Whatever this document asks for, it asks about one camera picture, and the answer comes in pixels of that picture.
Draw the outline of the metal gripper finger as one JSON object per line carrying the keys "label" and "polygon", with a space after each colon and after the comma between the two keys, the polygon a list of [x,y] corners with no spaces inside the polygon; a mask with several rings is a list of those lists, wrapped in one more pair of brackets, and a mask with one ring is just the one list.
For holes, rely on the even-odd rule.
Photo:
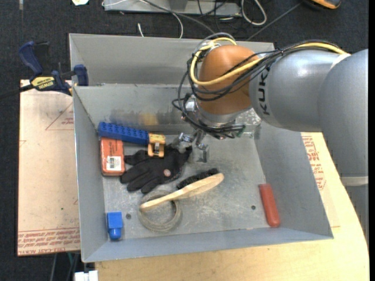
{"label": "metal gripper finger", "polygon": [[195,162],[208,162],[209,145],[202,140],[195,142]]}
{"label": "metal gripper finger", "polygon": [[175,149],[181,154],[191,154],[192,138],[189,135],[181,133],[175,138]]}

